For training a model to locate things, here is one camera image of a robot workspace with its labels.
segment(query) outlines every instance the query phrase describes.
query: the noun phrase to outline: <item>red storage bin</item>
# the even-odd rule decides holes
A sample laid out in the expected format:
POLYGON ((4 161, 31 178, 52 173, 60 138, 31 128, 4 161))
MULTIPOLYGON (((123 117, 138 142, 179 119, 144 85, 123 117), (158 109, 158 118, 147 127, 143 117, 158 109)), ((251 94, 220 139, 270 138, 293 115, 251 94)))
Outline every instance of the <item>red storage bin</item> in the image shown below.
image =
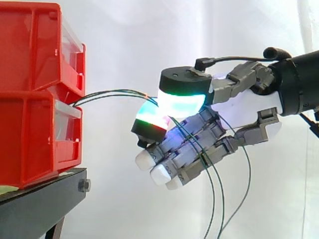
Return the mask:
POLYGON ((24 188, 81 163, 80 109, 49 92, 2 92, 0 112, 0 185, 24 188))
POLYGON ((85 95, 85 46, 55 3, 0 2, 0 92, 48 90, 67 104, 85 95))
POLYGON ((81 163, 85 46, 55 3, 0 1, 0 185, 81 163))

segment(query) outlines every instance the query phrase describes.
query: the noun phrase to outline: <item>screw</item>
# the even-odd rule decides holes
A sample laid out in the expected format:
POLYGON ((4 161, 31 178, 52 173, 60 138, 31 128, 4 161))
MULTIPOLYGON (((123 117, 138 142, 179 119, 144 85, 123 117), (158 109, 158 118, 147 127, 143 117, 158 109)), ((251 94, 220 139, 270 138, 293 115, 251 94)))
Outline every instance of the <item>screw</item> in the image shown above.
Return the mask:
POLYGON ((90 192, 91 190, 91 180, 90 179, 81 179, 79 182, 79 191, 83 193, 90 192))

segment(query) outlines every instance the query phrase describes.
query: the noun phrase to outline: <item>black shelf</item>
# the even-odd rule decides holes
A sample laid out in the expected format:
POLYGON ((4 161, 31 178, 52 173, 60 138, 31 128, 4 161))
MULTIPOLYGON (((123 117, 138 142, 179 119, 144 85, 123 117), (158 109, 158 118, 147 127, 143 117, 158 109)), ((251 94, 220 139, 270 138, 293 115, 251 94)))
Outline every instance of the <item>black shelf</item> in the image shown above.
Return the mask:
POLYGON ((81 189, 87 179, 86 168, 73 168, 67 173, 0 196, 0 239, 37 239, 47 231, 54 235, 52 230, 60 229, 64 216, 86 196, 81 189))

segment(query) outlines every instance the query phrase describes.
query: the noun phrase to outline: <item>green wire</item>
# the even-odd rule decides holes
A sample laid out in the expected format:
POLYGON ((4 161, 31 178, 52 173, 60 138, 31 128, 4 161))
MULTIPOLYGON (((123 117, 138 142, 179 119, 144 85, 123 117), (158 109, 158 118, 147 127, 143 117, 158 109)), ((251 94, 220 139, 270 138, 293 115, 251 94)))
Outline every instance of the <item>green wire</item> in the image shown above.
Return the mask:
MULTIPOLYGON (((73 106, 80 106, 80 105, 83 105, 85 103, 88 103, 88 102, 91 102, 91 101, 94 101, 94 100, 98 100, 98 99, 102 99, 102 98, 108 98, 108 97, 113 97, 113 96, 119 96, 119 97, 134 97, 134 98, 140 98, 140 99, 144 99, 144 100, 147 100, 151 103, 153 103, 154 105, 158 106, 157 102, 155 102, 153 99, 151 98, 148 98, 147 95, 141 93, 141 92, 137 92, 137 91, 133 91, 133 90, 112 90, 112 91, 101 91, 101 92, 95 92, 95 93, 92 93, 92 94, 89 94, 87 96, 84 96, 83 98, 81 98, 80 100, 76 101, 75 103, 73 103, 73 106), (79 103, 77 104, 79 101, 81 100, 84 100, 84 99, 88 99, 90 97, 94 97, 94 96, 98 96, 98 95, 101 95, 101 94, 105 94, 105 93, 110 93, 110 92, 123 92, 123 93, 126 93, 124 91, 127 91, 127 93, 129 91, 132 91, 131 94, 138 94, 138 95, 127 95, 127 94, 116 94, 116 95, 106 95, 106 96, 100 96, 100 97, 96 97, 96 98, 93 98, 93 99, 89 99, 85 102, 82 102, 82 103, 79 103)), ((209 231, 210 231, 210 228, 211 228, 211 225, 212 225, 212 222, 213 222, 213 217, 214 217, 214 212, 215 212, 215 190, 214 190, 214 185, 213 185, 213 181, 212 181, 212 178, 211 178, 211 175, 208 171, 208 168, 205 164, 205 160, 203 159, 202 155, 200 154, 200 152, 197 150, 197 148, 195 147, 195 145, 193 144, 193 142, 188 138, 186 137, 185 133, 181 130, 183 129, 189 137, 191 137, 194 142, 201 148, 202 150, 202 153, 207 157, 209 163, 212 165, 212 167, 214 168, 214 171, 216 173, 216 176, 218 178, 218 181, 219 181, 219 184, 220 184, 220 188, 221 188, 221 193, 222 193, 222 224, 221 224, 221 227, 220 227, 220 230, 219 230, 219 233, 218 233, 218 236, 217 238, 220 237, 220 234, 221 234, 221 231, 222 231, 222 227, 223 227, 223 222, 224 222, 224 217, 225 217, 225 197, 224 197, 224 189, 223 189, 223 186, 222 186, 222 182, 221 182, 221 179, 220 179, 220 176, 218 174, 218 171, 216 169, 216 167, 214 166, 213 162, 211 161, 211 159, 209 158, 209 156, 207 155, 205 149, 201 146, 201 144, 197 141, 197 139, 190 133, 188 132, 176 119, 174 119, 173 117, 171 117, 172 121, 177 125, 178 129, 180 130, 180 132, 183 134, 183 136, 189 140, 190 144, 193 146, 193 148, 195 149, 196 153, 198 154, 200 160, 201 160, 201 163, 203 164, 203 167, 205 168, 206 170, 206 173, 208 175, 208 178, 209 178, 209 182, 211 184, 211 188, 212 188, 212 194, 213 194, 213 208, 212 208, 212 215, 210 217, 210 221, 209 221, 209 225, 207 227, 207 230, 206 230, 206 233, 205 233, 205 236, 204 236, 204 239, 207 238, 208 234, 209 234, 209 231)))
MULTIPOLYGON (((228 127, 233 131, 233 133, 236 135, 236 131, 234 130, 234 128, 221 116, 218 114, 218 116, 228 125, 228 127)), ((248 185, 247 185, 247 189, 246 189, 246 192, 245 192, 245 195, 243 197, 243 199, 241 200, 239 206, 236 208, 236 210, 233 212, 233 214, 230 216, 230 218, 228 219, 228 221, 225 223, 225 225, 223 226, 222 228, 222 232, 224 231, 224 229, 227 227, 227 225, 230 223, 230 221, 233 219, 233 217, 237 214, 237 212, 239 211, 239 209, 241 208, 241 206, 244 204, 246 198, 247 198, 247 195, 248 195, 248 192, 249 192, 249 189, 250 189, 250 183, 251 183, 251 163, 250 163, 250 158, 249 158, 249 155, 248 155, 248 152, 245 148, 245 146, 242 145, 242 148, 245 152, 245 155, 246 155, 246 158, 247 158, 247 162, 248 162, 248 185)))
POLYGON ((128 93, 128 94, 137 94, 137 95, 140 95, 140 96, 144 96, 145 98, 145 94, 144 93, 141 93, 139 91, 135 91, 135 90, 130 90, 130 89, 118 89, 118 90, 109 90, 109 91, 98 91, 98 92, 94 92, 94 93, 91 93, 91 94, 88 94, 82 98, 80 98, 79 100, 71 103, 71 105, 73 105, 74 107, 75 106, 78 106, 76 105, 78 102, 82 101, 82 100, 85 100, 87 98, 90 98, 90 97, 94 97, 94 96, 98 96, 98 95, 102 95, 102 94, 107 94, 107 93, 113 93, 113 92, 119 92, 119 93, 128 93))

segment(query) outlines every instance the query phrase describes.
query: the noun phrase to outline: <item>white fabric background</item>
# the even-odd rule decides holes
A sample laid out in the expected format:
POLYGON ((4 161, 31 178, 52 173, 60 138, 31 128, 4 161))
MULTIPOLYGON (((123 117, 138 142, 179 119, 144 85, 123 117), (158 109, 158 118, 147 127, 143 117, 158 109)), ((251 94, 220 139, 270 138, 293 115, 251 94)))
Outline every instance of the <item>white fabric background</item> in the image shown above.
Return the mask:
MULTIPOLYGON (((87 45, 87 93, 131 88, 155 95, 163 68, 192 65, 196 57, 261 56, 268 46, 293 55, 319 48, 316 0, 58 2, 87 45)), ((227 72, 235 64, 216 65, 214 72, 227 72)), ((82 166, 88 167, 92 190, 66 217, 62 238, 203 237, 211 210, 207 176, 168 191, 155 186, 134 163, 140 149, 130 129, 141 104, 114 98, 83 107, 82 166)), ((247 148, 251 191, 222 239, 319 237, 318 140, 299 117, 282 122, 273 141, 247 148)), ((217 168, 228 218, 246 188, 244 154, 225 158, 217 168)), ((217 210, 209 238, 215 238, 219 218, 217 210)))

